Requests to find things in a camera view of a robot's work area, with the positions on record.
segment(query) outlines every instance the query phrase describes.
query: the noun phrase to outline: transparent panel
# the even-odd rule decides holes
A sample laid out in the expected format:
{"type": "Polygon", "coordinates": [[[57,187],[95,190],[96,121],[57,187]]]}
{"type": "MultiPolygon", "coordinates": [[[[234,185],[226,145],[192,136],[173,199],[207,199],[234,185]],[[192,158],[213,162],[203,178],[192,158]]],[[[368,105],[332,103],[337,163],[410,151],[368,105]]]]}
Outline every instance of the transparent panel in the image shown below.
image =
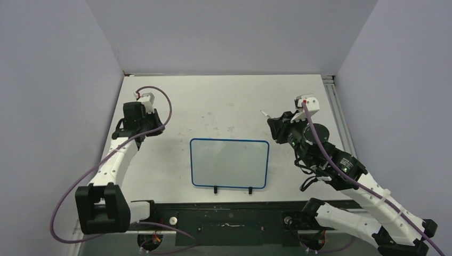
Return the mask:
{"type": "Polygon", "coordinates": [[[269,144],[262,140],[192,139],[191,181],[195,186],[264,188],[269,144]]]}

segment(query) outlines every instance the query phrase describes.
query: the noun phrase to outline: white table surface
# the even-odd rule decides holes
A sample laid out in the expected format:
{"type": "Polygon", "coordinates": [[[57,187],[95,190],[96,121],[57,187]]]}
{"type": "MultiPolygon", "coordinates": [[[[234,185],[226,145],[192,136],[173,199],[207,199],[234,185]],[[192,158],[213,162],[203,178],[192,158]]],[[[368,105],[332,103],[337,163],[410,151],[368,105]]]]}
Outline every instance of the white table surface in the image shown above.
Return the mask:
{"type": "MultiPolygon", "coordinates": [[[[314,183],[302,193],[308,177],[294,166],[294,152],[289,145],[276,144],[271,137],[265,111],[279,117],[294,111],[296,96],[314,93],[320,111],[313,116],[330,131],[330,142],[342,148],[333,113],[320,75],[263,76],[137,76],[125,77],[110,126],[112,134],[123,117],[123,103],[135,101],[133,92],[153,85],[164,90],[173,104],[173,116],[163,134],[146,138],[133,158],[122,184],[127,200],[154,200],[156,203],[264,202],[349,199],[329,185],[314,183]],[[192,138],[266,140],[270,143],[267,186],[254,189],[195,187],[191,183],[190,148],[192,138]]],[[[168,115],[164,96],[156,96],[162,122],[168,115]]],[[[104,155],[110,145],[108,136],[104,155]]]]}

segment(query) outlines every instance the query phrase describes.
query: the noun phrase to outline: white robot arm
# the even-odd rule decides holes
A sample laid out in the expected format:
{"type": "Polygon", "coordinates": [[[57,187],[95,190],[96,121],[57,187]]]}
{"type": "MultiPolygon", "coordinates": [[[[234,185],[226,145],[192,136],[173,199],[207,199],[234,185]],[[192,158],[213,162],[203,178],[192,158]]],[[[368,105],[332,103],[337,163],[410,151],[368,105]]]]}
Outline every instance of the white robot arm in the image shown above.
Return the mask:
{"type": "MultiPolygon", "coordinates": [[[[116,154],[100,166],[87,186],[77,188],[75,198],[83,233],[126,232],[130,223],[149,217],[149,202],[129,202],[120,189],[127,168],[145,136],[118,147],[130,137],[162,125],[153,107],[154,98],[152,93],[146,93],[138,95],[136,102],[124,104],[124,118],[116,126],[109,148],[109,153],[116,150],[116,154]]],[[[163,129],[146,136],[162,132],[163,129]]]]}
{"type": "Polygon", "coordinates": [[[433,237],[437,224],[404,209],[355,157],[328,142],[328,129],[310,119],[320,109],[312,94],[297,97],[295,107],[295,113],[284,112],[281,117],[268,118],[267,123],[277,143],[292,146],[295,165],[307,174],[314,174],[300,190],[305,191],[316,181],[325,182],[356,201],[373,218],[337,209],[315,198],[309,200],[302,212],[320,226],[369,242],[381,255],[425,256],[429,248],[423,240],[433,237]]]}

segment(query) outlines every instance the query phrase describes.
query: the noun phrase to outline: white wall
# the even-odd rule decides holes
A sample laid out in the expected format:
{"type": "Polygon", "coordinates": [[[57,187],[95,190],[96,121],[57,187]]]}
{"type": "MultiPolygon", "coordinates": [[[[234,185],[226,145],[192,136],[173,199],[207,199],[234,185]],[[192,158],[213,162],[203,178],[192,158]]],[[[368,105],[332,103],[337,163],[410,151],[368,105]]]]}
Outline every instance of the white wall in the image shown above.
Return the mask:
{"type": "Polygon", "coordinates": [[[336,74],[377,0],[87,0],[127,73],[336,74]]]}
{"type": "MultiPolygon", "coordinates": [[[[0,255],[66,255],[50,216],[99,159],[122,78],[85,1],[0,2],[0,255]]],[[[68,199],[56,230],[71,239],[68,199]]]]}
{"type": "MultiPolygon", "coordinates": [[[[336,77],[360,160],[452,252],[452,2],[379,0],[336,77]]],[[[430,255],[437,255],[430,249],[430,255]]]]}

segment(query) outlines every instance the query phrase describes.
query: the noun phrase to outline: screw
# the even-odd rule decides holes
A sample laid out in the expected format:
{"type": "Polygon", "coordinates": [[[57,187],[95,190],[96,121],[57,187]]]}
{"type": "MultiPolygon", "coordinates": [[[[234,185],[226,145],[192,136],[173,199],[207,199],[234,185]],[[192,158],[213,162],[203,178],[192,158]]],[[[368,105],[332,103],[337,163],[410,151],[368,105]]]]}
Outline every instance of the screw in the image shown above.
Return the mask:
{"type": "Polygon", "coordinates": [[[169,219],[169,224],[171,224],[171,225],[176,225],[176,223],[177,223],[177,218],[176,218],[176,217],[171,217],[171,218],[169,219]]]}
{"type": "Polygon", "coordinates": [[[289,221],[291,221],[291,220],[292,220],[292,217],[287,216],[287,217],[284,218],[284,223],[288,225],[289,221]]]}

